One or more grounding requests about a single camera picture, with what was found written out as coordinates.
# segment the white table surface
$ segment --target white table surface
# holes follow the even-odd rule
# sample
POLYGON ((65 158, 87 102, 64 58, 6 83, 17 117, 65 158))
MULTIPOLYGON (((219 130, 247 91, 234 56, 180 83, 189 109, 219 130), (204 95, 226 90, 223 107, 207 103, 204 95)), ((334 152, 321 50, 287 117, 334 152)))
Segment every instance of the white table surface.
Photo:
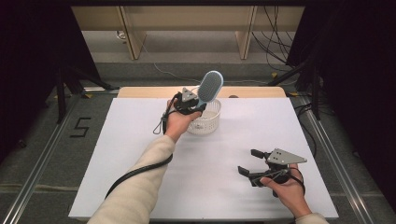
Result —
MULTIPOLYGON (((338 217, 288 98, 219 99, 219 127, 208 135, 184 133, 177 142, 151 213, 159 220, 269 220, 292 217, 268 188, 253 188, 238 174, 268 169, 250 150, 278 147, 308 162, 305 198, 313 212, 338 217)), ((110 186, 158 135, 152 133, 167 99, 114 99, 69 216, 89 218, 110 186)))

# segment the beige sleeve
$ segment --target beige sleeve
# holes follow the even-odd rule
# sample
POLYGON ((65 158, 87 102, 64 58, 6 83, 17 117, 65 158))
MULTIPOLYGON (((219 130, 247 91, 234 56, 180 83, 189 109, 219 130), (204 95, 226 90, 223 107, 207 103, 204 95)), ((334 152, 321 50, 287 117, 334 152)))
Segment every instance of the beige sleeve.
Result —
POLYGON ((319 213, 313 213, 296 219, 296 224, 327 224, 328 222, 319 213))
MULTIPOLYGON (((148 145, 130 171, 166 160, 175 151, 164 135, 148 145)), ((88 223, 149 223, 167 165, 135 175, 119 184, 102 202, 88 223)))

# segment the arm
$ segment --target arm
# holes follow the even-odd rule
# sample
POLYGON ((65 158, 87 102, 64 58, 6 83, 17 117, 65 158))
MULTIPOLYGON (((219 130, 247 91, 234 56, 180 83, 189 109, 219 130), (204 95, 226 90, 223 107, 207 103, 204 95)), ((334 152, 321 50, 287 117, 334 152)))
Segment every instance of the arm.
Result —
MULTIPOLYGON (((291 174, 302 179, 297 164, 291 164, 291 174)), ((273 189, 279 197, 279 200, 294 214, 296 224, 324 224, 328 223, 320 214, 313 214, 305 200, 303 188, 295 180, 290 179, 288 182, 279 185, 270 178, 263 177, 260 180, 264 186, 273 189)))
MULTIPOLYGON (((179 137, 187 131, 190 122, 200 115, 200 112, 187 116, 172 113, 165 135, 150 143, 129 171, 169 158, 175 151, 179 137)), ((93 214, 89 223, 149 223, 149 214, 157 202, 166 168, 167 165, 146 171, 120 183, 93 214)))

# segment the transparent container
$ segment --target transparent container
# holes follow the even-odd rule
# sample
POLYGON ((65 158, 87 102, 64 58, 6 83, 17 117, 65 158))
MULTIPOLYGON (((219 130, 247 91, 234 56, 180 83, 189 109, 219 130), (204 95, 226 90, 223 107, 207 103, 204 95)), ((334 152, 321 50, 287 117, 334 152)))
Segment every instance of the transparent container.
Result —
POLYGON ((221 102, 218 99, 208 103, 202 116, 190 123, 187 132, 193 134, 213 133, 219 127, 221 102))

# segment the hand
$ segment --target hand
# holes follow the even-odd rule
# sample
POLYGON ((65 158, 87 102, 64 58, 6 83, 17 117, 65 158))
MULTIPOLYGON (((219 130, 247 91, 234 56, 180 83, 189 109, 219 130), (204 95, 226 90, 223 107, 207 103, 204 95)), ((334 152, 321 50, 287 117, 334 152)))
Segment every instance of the hand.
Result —
POLYGON ((189 115, 182 115, 179 112, 174 112, 169 115, 168 121, 166 123, 166 133, 171 137, 176 143, 178 138, 187 131, 190 123, 199 118, 202 115, 202 112, 194 112, 189 115))
MULTIPOLYGON (((298 169, 297 164, 290 164, 289 167, 298 169)), ((290 172, 301 180, 302 177, 296 169, 290 169, 290 172)), ((280 185, 271 178, 263 177, 260 182, 262 182, 264 186, 276 192, 279 200, 289 208, 295 218, 303 217, 312 213, 306 203, 303 188, 295 180, 289 179, 286 183, 280 185)))

